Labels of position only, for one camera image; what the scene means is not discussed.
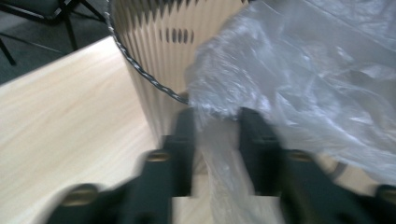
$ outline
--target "floor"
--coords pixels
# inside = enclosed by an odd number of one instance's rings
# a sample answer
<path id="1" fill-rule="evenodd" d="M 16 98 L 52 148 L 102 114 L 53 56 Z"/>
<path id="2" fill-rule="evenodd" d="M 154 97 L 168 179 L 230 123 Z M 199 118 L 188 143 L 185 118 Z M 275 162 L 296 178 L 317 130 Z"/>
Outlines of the floor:
<path id="1" fill-rule="evenodd" d="M 104 14 L 106 11 L 107 0 L 88 0 L 88 2 L 101 13 Z M 91 12 L 84 6 L 77 7 L 76 11 L 91 15 Z M 86 19 L 77 14 L 71 15 L 71 22 L 79 48 L 88 46 L 109 35 L 107 26 L 103 22 Z M 63 23 L 48 26 L 0 11 L 0 33 L 46 45 L 66 53 L 70 53 L 72 50 Z M 64 54 L 0 37 L 17 62 L 14 66 L 9 64 L 6 56 L 0 51 L 0 85 L 64 56 Z"/>

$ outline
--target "metal rim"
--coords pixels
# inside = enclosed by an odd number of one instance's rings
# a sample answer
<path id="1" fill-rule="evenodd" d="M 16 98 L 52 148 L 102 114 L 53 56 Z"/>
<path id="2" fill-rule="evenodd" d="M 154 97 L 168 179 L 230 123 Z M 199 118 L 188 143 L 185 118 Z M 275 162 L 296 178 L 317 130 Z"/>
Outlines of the metal rim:
<path id="1" fill-rule="evenodd" d="M 170 97 L 172 97 L 173 99 L 181 102 L 184 105 L 188 105 L 189 104 L 189 99 L 182 97 L 180 95 L 178 95 L 177 93 L 175 93 L 172 89 L 165 87 L 164 85 L 162 85 L 159 81 L 157 81 L 157 79 L 149 74 L 148 72 L 145 71 L 145 69 L 142 67 L 142 65 L 140 65 L 139 62 L 137 62 L 129 53 L 128 49 L 120 42 L 120 36 L 117 34 L 116 30 L 115 30 L 115 26 L 114 26 L 114 21 L 111 17 L 111 12 L 113 9 L 113 1 L 114 0 L 107 0 L 107 12 L 105 12 L 106 14 L 106 23 L 108 26 L 108 30 L 110 31 L 111 35 L 114 38 L 114 41 L 116 42 L 117 47 L 120 49 L 121 53 L 123 54 L 124 58 L 128 61 L 128 63 L 134 67 L 134 69 L 140 74 L 140 76 L 142 76 L 143 78 L 145 78 L 147 81 L 149 81 L 155 88 L 157 88 L 160 91 L 165 92 L 166 94 L 168 94 Z"/>

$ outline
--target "wooden table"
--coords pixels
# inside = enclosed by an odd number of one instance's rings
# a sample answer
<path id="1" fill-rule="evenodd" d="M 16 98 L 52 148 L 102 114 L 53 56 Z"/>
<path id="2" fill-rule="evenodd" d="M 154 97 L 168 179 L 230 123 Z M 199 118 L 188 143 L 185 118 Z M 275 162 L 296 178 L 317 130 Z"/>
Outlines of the wooden table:
<path id="1" fill-rule="evenodd" d="M 37 223 L 62 189 L 115 186 L 154 149 L 134 85 L 108 37 L 0 88 L 0 223 Z M 176 223 L 212 223 L 207 178 L 197 197 L 176 200 Z M 367 192 L 348 168 L 338 181 Z"/>

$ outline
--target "clear plastic bag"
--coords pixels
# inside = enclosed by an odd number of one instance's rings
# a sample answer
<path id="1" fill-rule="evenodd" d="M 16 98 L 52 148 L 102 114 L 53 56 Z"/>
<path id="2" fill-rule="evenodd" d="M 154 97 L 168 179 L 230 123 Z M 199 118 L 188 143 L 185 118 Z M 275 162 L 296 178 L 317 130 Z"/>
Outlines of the clear plastic bag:
<path id="1" fill-rule="evenodd" d="M 233 131 L 213 125 L 240 106 L 260 111 L 284 148 L 326 152 L 396 184 L 396 4 L 279 2 L 252 2 L 186 71 L 217 223 L 276 223 L 241 190 L 236 146 L 219 149 Z"/>

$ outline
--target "wastebasket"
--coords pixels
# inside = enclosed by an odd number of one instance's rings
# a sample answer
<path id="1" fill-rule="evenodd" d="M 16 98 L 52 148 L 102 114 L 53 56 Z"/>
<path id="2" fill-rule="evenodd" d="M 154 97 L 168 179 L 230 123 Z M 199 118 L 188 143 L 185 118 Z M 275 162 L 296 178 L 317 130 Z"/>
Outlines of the wastebasket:
<path id="1" fill-rule="evenodd" d="M 110 32 L 130 75 L 154 140 L 168 134 L 188 104 L 184 71 L 197 46 L 215 35 L 246 0 L 110 0 Z"/>

